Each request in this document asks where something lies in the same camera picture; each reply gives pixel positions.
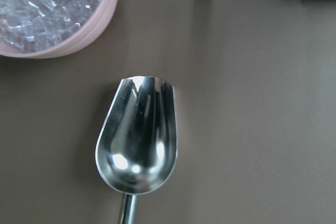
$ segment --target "pink container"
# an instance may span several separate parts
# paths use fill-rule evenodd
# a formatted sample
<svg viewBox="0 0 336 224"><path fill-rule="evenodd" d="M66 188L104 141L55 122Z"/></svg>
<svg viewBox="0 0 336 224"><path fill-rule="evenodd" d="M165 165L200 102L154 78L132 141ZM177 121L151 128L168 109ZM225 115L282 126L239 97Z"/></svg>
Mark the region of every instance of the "pink container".
<svg viewBox="0 0 336 224"><path fill-rule="evenodd" d="M15 58L54 58L69 55L95 41L105 30L116 9L117 0L102 0L85 24L68 39L46 50L22 53L0 42L0 55Z"/></svg>

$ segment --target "gray surface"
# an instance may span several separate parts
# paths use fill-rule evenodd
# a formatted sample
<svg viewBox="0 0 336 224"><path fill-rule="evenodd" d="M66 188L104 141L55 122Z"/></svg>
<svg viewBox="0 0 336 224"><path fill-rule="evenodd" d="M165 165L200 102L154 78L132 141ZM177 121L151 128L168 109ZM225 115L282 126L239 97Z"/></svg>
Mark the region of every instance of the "gray surface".
<svg viewBox="0 0 336 224"><path fill-rule="evenodd" d="M179 159L136 223L334 223L336 0L119 0L86 49L0 57L0 223L117 223L94 146L119 80L176 87Z"/></svg>

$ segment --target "stainless steel scoop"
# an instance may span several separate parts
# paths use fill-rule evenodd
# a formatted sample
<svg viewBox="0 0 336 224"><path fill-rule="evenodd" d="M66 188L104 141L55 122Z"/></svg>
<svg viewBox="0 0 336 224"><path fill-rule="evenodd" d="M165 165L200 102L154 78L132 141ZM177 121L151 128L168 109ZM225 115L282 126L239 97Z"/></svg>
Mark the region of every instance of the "stainless steel scoop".
<svg viewBox="0 0 336 224"><path fill-rule="evenodd" d="M137 195L170 176L177 158L174 87L155 77L122 79L101 129L96 165L124 193L119 224L131 224Z"/></svg>

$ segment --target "ice scoop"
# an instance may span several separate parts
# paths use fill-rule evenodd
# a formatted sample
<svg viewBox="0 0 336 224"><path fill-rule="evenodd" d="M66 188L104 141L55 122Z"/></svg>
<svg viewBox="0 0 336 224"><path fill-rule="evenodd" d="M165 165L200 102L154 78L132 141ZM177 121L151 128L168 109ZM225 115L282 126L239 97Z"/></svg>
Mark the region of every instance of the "ice scoop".
<svg viewBox="0 0 336 224"><path fill-rule="evenodd" d="M122 79L101 129L96 165L123 193L119 224L131 224L137 196L162 186L177 159L174 87L156 77Z"/></svg>

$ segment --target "scoop handle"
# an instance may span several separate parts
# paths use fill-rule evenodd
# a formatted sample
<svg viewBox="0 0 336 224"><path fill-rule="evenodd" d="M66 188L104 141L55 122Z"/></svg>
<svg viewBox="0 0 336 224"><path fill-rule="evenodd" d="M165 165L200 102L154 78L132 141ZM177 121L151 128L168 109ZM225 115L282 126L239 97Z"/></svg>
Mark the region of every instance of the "scoop handle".
<svg viewBox="0 0 336 224"><path fill-rule="evenodd" d="M137 199L136 195L123 194L119 224L133 224Z"/></svg>

